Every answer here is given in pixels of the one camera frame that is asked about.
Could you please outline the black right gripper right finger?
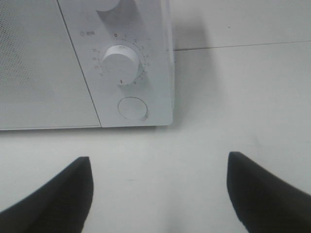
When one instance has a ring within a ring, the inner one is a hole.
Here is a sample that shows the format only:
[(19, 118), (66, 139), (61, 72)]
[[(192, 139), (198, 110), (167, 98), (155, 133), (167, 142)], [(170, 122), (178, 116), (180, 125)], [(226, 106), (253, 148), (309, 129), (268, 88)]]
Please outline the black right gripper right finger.
[(311, 196), (240, 152), (230, 152), (226, 186), (239, 221), (250, 233), (309, 233)]

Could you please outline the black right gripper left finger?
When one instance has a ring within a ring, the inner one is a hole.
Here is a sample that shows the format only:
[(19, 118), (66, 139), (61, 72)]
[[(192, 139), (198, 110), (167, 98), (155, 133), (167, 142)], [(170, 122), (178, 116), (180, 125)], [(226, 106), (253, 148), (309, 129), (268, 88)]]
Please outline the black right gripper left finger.
[(2, 233), (80, 233), (94, 182), (89, 157), (79, 157), (38, 190), (0, 213)]

